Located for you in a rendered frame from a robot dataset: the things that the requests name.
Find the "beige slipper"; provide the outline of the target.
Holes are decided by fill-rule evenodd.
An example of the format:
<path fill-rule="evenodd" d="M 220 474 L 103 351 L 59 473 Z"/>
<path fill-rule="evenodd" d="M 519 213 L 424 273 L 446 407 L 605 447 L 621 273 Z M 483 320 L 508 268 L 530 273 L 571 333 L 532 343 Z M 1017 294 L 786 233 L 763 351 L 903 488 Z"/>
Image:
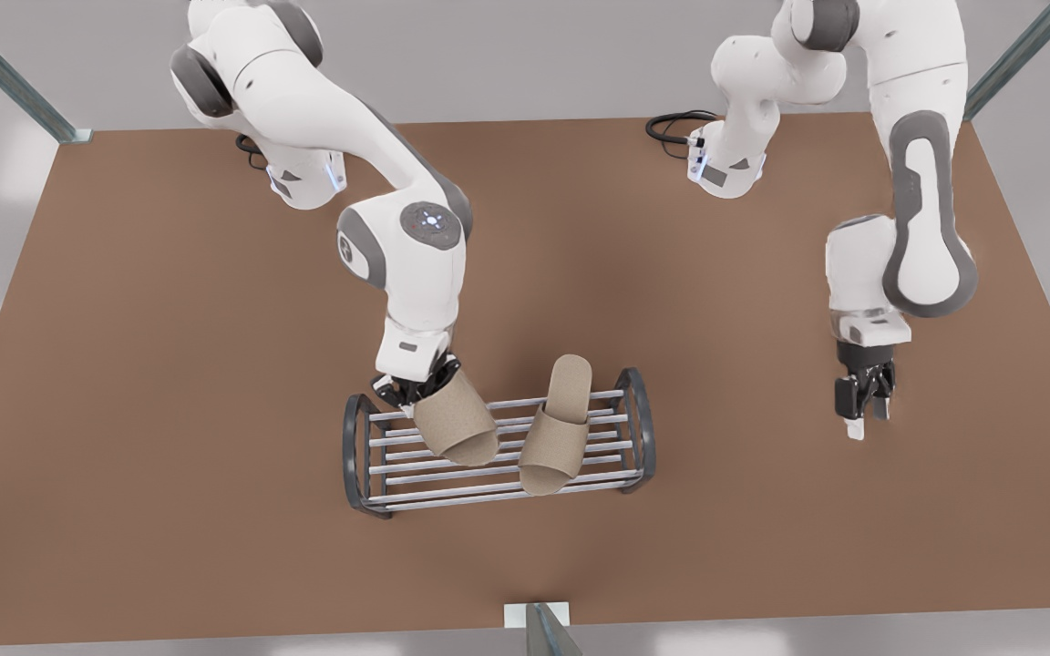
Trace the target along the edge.
<path fill-rule="evenodd" d="M 589 362 L 578 354 L 560 357 L 551 368 L 549 394 L 520 452 L 520 482 L 526 494 L 554 494 L 579 475 L 589 433 L 591 393 Z"/>
<path fill-rule="evenodd" d="M 459 369 L 441 390 L 412 406 L 413 421 L 429 451 L 460 466 L 484 466 L 499 453 L 491 412 Z"/>

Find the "silver frame post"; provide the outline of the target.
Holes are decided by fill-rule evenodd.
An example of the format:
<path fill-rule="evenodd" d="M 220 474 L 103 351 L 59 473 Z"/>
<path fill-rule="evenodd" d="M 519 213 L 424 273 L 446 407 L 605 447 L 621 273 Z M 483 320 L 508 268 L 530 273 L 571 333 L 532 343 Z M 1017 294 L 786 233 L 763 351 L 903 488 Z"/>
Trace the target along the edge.
<path fill-rule="evenodd" d="M 1026 63 L 1050 41 L 1050 0 L 1038 16 L 1025 27 L 1008 49 L 978 79 L 968 90 L 962 120 L 974 120 Z"/>
<path fill-rule="evenodd" d="M 583 656 L 568 631 L 571 626 L 568 601 L 504 605 L 503 625 L 508 630 L 525 630 L 528 656 Z"/>
<path fill-rule="evenodd" d="M 93 137 L 88 128 L 75 126 L 0 54 L 0 90 L 46 130 L 58 144 L 87 144 Z"/>

